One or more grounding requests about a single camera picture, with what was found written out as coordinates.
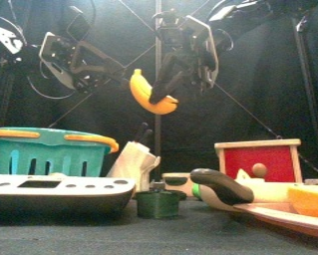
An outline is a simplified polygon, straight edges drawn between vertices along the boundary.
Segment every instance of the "black backdrop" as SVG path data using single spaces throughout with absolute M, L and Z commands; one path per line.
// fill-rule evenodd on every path
M 203 21 L 216 2 L 165 0 L 160 1 L 160 7 L 173 8 L 179 14 L 191 14 Z M 62 33 L 65 6 L 74 5 L 93 19 L 91 1 L 12 3 L 16 22 L 29 44 L 40 45 L 48 31 Z M 156 1 L 95 0 L 95 4 L 95 26 L 87 41 L 127 66 L 125 78 L 140 68 L 152 83 L 156 41 L 148 25 Z M 318 113 L 318 7 L 313 13 L 305 39 L 315 104 L 309 102 L 305 89 L 294 24 L 284 17 L 239 38 L 234 49 L 220 55 L 218 86 L 196 101 L 179 105 L 173 113 L 161 116 L 160 172 L 191 171 L 198 167 L 218 169 L 215 142 L 274 139 L 276 134 L 302 140 L 298 150 L 318 167 L 318 128 L 313 122 L 318 127 L 318 119 L 311 115 L 313 105 Z M 12 20 L 8 1 L 0 1 L 0 15 Z M 99 86 L 89 96 L 73 94 L 66 99 L 49 100 L 34 92 L 29 81 L 50 97 L 61 97 L 70 91 L 54 79 L 44 79 L 40 72 L 30 74 L 29 70 L 30 67 L 16 69 L 0 75 L 13 76 L 14 81 L 10 90 L 2 90 L 6 83 L 0 81 L 0 94 L 2 91 L 9 99 L 8 104 L 0 102 L 0 126 L 46 128 L 52 125 L 93 132 L 115 138 L 120 148 L 132 140 L 141 122 L 155 127 L 155 116 L 141 109 L 129 90 L 117 83 Z M 153 151 L 153 138 L 148 146 Z M 107 156 L 104 174 L 116 157 L 116 153 Z M 302 171 L 303 177 L 318 177 L 307 164 L 302 164 Z

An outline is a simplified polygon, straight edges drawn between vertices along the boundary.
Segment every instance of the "round knob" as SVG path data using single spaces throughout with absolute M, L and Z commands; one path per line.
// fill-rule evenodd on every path
M 252 166 L 251 166 L 251 172 L 252 174 L 255 175 L 255 177 L 258 178 L 263 178 L 266 173 L 267 173 L 267 168 L 264 166 L 264 164 L 262 163 L 255 163 Z

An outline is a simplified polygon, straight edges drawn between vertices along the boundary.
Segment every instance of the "black handle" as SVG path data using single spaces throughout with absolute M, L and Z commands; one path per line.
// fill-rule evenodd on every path
M 190 179 L 212 189 L 218 199 L 227 205 L 250 203 L 254 199 L 252 191 L 219 171 L 199 168 L 191 171 Z

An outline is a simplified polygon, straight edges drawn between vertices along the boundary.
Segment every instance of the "wooden board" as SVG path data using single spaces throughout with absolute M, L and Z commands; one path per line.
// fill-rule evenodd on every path
M 318 237 L 318 218 L 298 214 L 288 203 L 248 203 L 232 207 L 263 222 Z

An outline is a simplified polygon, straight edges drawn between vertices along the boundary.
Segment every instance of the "basket handle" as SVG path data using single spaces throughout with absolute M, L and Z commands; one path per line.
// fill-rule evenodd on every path
M 40 134 L 34 131 L 17 131 L 0 129 L 0 137 L 37 138 Z
M 119 144 L 116 141 L 101 135 L 83 135 L 83 134 L 65 134 L 64 138 L 66 140 L 80 140 L 80 141 L 93 141 L 107 144 L 111 147 L 111 152 L 119 151 Z

